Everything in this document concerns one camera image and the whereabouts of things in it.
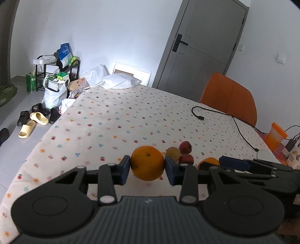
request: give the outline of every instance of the white box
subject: white box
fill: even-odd
[[[291,156],[289,156],[286,162],[293,169],[300,169],[300,148],[299,147],[296,147],[291,151]]]

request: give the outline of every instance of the white plastic bag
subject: white plastic bag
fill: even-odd
[[[64,114],[64,113],[67,111],[67,109],[68,109],[69,107],[71,107],[72,104],[75,103],[75,102],[76,102],[76,99],[71,99],[71,98],[66,98],[66,99],[64,99],[64,100],[62,101],[61,107],[60,107],[61,114]]]
[[[127,74],[118,73],[105,76],[101,86],[105,89],[126,89],[135,87],[142,81]]]
[[[83,90],[81,88],[70,91],[70,95],[68,98],[77,99],[81,93],[83,93]]]
[[[48,78],[48,75],[46,75],[43,85],[45,87],[46,80]],[[51,91],[47,88],[45,88],[44,98],[42,100],[42,104],[47,109],[52,109],[53,107],[59,107],[62,103],[62,101],[67,97],[67,88],[66,85],[63,84],[60,88],[59,92]]]
[[[91,87],[99,85],[103,81],[104,76],[107,76],[107,72],[102,64],[90,69],[83,74],[83,77]]]

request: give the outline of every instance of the gray floor tile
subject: gray floor tile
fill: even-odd
[[[4,198],[6,191],[7,191],[7,189],[3,185],[0,185],[0,203],[1,203],[2,199]]]
[[[46,126],[37,124],[29,138],[18,137],[21,127],[17,127],[16,123],[20,112],[24,110],[30,112],[33,105],[42,101],[44,93],[42,91],[28,93],[25,77],[14,77],[11,82],[18,88],[18,92],[11,101],[0,108],[0,129],[6,127],[10,132],[9,139],[0,147],[0,184],[6,188],[37,142],[51,127],[50,124]]]

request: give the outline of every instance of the orange chair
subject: orange chair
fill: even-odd
[[[256,125],[257,111],[251,92],[220,73],[211,76],[200,103]]]

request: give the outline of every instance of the black slipper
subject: black slipper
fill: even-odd
[[[29,112],[28,111],[22,111],[20,113],[20,117],[17,122],[17,126],[22,126],[24,124],[27,124],[27,120],[29,120]]]
[[[0,130],[0,146],[9,138],[9,131],[7,128]]]
[[[52,108],[49,123],[54,124],[59,119],[60,116],[61,114],[59,113],[59,108],[58,107]]]
[[[31,108],[32,113],[40,112],[44,116],[48,116],[50,114],[50,111],[46,108],[41,103],[38,103]]]

